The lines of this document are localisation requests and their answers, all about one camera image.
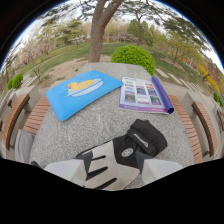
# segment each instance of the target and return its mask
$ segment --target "green shrub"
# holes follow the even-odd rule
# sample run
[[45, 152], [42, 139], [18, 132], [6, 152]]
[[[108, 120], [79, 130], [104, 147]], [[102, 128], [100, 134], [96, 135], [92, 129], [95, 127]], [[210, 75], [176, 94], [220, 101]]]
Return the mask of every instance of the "green shrub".
[[142, 47], [126, 45], [119, 47], [112, 54], [111, 62], [141, 65], [151, 75], [155, 72], [155, 61], [151, 54]]
[[12, 81], [12, 87], [13, 87], [14, 89], [18, 88], [19, 85], [20, 85], [20, 83], [22, 82], [22, 80], [23, 80], [23, 75], [22, 75], [22, 74], [17, 74], [17, 75], [14, 77], [13, 81]]
[[13, 79], [10, 79], [8, 84], [7, 84], [8, 90], [10, 90], [12, 88], [12, 81], [13, 81]]
[[223, 102], [222, 102], [222, 100], [220, 100], [220, 107], [223, 107]]
[[219, 95], [216, 92], [214, 92], [214, 100], [216, 102], [219, 102], [219, 99], [220, 99]]

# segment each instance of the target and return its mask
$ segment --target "wooden bench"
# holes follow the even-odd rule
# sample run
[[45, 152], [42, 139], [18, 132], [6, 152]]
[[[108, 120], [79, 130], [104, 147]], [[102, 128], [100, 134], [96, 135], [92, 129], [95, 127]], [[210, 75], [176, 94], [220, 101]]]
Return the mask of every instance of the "wooden bench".
[[198, 115], [198, 117], [202, 123], [202, 126], [205, 130], [205, 133], [206, 133], [206, 136], [208, 139], [209, 149], [210, 149], [209, 150], [210, 156], [212, 156], [212, 155], [214, 155], [214, 153], [218, 147], [218, 139], [216, 136], [216, 132], [215, 132], [215, 128], [212, 123], [212, 120], [202, 103], [194, 101], [192, 104], [192, 107], [193, 107], [193, 110]]
[[7, 101], [7, 106], [12, 108], [12, 100], [11, 100], [11, 99], [9, 99], [9, 100]]
[[223, 120], [222, 120], [222, 113], [221, 113], [219, 110], [217, 110], [217, 115], [218, 115], [219, 120], [220, 120], [220, 122], [221, 122], [222, 130], [224, 131], [224, 122], [223, 122]]
[[0, 118], [0, 131], [2, 131], [2, 125], [3, 125], [3, 122], [2, 122], [2, 119]]
[[44, 119], [50, 106], [51, 105], [46, 95], [41, 97], [36, 106], [33, 108], [31, 114], [29, 115], [23, 127], [23, 130], [30, 132], [35, 137], [41, 125], [41, 122]]
[[2, 140], [5, 147], [9, 150], [10, 147], [10, 139], [12, 136], [13, 128], [16, 124], [16, 121], [30, 99], [29, 94], [23, 94], [19, 96], [16, 102], [13, 104], [12, 109], [10, 110], [8, 117], [6, 119], [3, 133], [2, 133]]
[[169, 95], [169, 98], [186, 129], [187, 136], [189, 138], [194, 156], [194, 163], [195, 164], [202, 163], [203, 159], [202, 159], [201, 145], [198, 139], [197, 132], [194, 128], [194, 125], [192, 124], [192, 121], [188, 113], [186, 112], [186, 110], [184, 109], [184, 107], [182, 106], [182, 104], [180, 103], [180, 101], [176, 96]]

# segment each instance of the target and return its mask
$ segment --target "magazine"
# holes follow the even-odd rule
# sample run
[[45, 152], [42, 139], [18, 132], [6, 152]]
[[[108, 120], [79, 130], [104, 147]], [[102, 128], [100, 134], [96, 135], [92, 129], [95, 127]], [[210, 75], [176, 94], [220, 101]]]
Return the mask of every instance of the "magazine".
[[171, 114], [173, 105], [157, 77], [143, 80], [122, 77], [119, 108], [150, 113]]

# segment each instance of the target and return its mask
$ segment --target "brochure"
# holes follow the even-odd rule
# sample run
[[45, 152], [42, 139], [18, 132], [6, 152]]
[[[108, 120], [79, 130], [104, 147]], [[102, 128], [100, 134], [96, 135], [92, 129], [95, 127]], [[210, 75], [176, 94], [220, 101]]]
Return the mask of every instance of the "brochure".
[[46, 96], [58, 119], [64, 121], [122, 85], [120, 80], [92, 70], [53, 87], [46, 92]]
[[171, 114], [174, 107], [157, 77], [151, 81], [122, 77], [119, 108], [150, 113]]

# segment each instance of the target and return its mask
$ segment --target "concrete tabletop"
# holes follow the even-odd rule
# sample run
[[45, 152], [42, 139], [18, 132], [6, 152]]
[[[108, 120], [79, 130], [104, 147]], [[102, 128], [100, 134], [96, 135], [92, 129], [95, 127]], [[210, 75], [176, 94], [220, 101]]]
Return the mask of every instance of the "concrete tabletop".
[[[151, 80], [141, 66], [119, 63], [87, 63], [76, 75], [97, 70], [121, 80], [123, 76]], [[168, 147], [157, 159], [178, 162], [183, 167], [194, 164], [185, 128], [176, 111], [170, 115], [118, 109], [120, 88], [97, 99], [69, 119], [59, 121], [50, 108], [35, 137], [30, 162], [42, 168], [49, 163], [69, 160], [78, 153], [126, 134], [136, 119], [149, 120], [165, 136]], [[143, 186], [141, 175], [126, 189]]]

